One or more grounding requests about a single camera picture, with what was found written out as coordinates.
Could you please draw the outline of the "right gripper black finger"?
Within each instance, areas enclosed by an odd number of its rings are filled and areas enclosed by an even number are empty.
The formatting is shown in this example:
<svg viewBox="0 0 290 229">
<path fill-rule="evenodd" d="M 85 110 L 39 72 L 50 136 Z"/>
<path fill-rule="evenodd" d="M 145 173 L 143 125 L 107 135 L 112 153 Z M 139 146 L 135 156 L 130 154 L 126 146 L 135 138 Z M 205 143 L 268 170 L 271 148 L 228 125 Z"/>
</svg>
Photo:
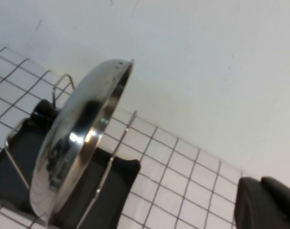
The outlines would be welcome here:
<svg viewBox="0 0 290 229">
<path fill-rule="evenodd" d="M 272 177 L 241 178 L 234 219 L 237 229 L 290 229 L 290 188 Z"/>
</svg>

